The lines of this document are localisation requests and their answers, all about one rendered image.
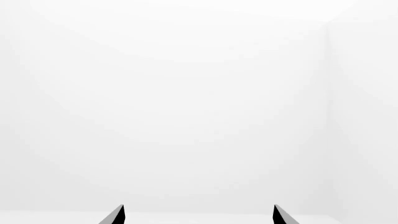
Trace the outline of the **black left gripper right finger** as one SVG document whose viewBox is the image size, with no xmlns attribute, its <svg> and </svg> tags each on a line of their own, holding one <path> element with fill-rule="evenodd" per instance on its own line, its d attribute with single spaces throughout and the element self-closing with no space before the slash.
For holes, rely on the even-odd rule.
<svg viewBox="0 0 398 224">
<path fill-rule="evenodd" d="M 279 205 L 274 205 L 272 219 L 274 224 L 300 224 Z"/>
</svg>

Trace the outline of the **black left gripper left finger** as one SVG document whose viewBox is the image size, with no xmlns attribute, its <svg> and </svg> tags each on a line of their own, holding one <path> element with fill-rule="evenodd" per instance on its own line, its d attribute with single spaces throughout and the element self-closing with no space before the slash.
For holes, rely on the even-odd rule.
<svg viewBox="0 0 398 224">
<path fill-rule="evenodd" d="M 98 224 L 124 224 L 125 219 L 126 214 L 124 210 L 124 205 L 119 205 Z"/>
</svg>

